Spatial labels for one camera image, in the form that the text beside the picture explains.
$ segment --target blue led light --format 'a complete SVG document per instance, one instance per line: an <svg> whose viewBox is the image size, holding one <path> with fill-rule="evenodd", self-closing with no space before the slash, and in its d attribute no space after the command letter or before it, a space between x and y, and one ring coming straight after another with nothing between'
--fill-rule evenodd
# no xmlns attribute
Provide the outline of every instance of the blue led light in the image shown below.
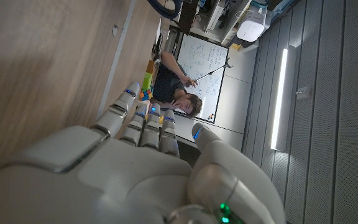
<svg viewBox="0 0 358 224"><path fill-rule="evenodd" d="M172 118L170 117L165 117L166 120L170 120L170 121L174 121Z"/></svg>
<svg viewBox="0 0 358 224"><path fill-rule="evenodd" d="M197 139L198 134L200 133L200 131L201 131L201 128L199 128L199 130L197 131L196 135L194 135L194 136L193 136L193 139L194 139L194 140L196 140L196 139Z"/></svg>

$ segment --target man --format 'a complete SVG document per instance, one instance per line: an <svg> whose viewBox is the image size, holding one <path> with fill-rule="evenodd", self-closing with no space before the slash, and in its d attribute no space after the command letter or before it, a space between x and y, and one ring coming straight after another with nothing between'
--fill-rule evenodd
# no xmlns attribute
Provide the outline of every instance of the man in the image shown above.
<svg viewBox="0 0 358 224"><path fill-rule="evenodd" d="M187 93L185 86L196 87L197 81L187 77L183 68L168 52L162 52L161 63L155 80L151 103L158 103L161 108L180 109L189 118L194 118L200 113L203 102L198 96Z"/></svg>

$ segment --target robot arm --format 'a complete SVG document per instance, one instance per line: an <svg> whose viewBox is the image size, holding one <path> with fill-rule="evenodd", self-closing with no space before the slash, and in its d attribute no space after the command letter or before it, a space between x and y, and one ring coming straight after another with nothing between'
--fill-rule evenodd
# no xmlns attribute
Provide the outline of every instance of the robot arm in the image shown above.
<svg viewBox="0 0 358 224"><path fill-rule="evenodd" d="M66 128L0 166L0 223L285 223L270 179L202 124L193 168L179 159L172 110L160 129L159 105L147 121L139 106L113 139L139 91L131 83L90 129Z"/></svg>

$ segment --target dark t-shirt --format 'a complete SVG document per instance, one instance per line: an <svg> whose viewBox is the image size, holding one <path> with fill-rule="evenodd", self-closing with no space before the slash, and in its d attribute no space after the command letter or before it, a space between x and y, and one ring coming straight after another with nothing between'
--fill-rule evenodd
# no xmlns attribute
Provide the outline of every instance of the dark t-shirt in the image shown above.
<svg viewBox="0 0 358 224"><path fill-rule="evenodd" d="M161 63L154 83L153 98L162 103L171 103L176 89L186 91L185 86L183 86L175 72L169 70Z"/></svg>

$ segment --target shelf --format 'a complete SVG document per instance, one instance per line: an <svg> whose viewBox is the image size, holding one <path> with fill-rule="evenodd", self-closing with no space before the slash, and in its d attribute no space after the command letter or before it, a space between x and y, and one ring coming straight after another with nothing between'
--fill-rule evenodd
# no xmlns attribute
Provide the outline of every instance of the shelf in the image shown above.
<svg viewBox="0 0 358 224"><path fill-rule="evenodd" d="M200 14L201 21L198 22L197 20L195 20L193 27L190 29L190 32L206 37L209 40L219 42L220 44L227 42L226 39L232 35L232 30L234 26L238 23L243 13L248 9L250 2L251 0L243 0L234 9L231 9L226 25L223 27L223 29L207 29L206 27L210 20L210 17ZM177 25L172 21L171 25L177 27Z"/></svg>
<svg viewBox="0 0 358 224"><path fill-rule="evenodd" d="M214 29L218 19L221 17L224 10L225 0L215 0L213 9L209 12L208 23L206 25L207 29Z"/></svg>

